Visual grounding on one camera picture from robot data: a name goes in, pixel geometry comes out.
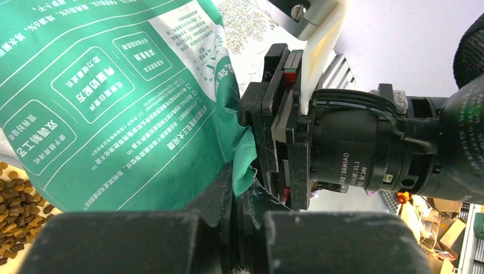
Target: green bag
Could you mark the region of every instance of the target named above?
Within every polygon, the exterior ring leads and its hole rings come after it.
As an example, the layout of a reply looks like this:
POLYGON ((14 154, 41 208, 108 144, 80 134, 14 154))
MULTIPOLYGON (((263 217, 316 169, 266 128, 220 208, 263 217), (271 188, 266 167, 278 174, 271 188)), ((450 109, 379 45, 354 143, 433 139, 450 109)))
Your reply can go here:
POLYGON ((474 234, 477 239, 484 240, 484 213, 477 212, 475 214, 474 234))
POLYGON ((0 126, 64 212, 179 209, 256 157, 209 0, 0 2, 0 126))

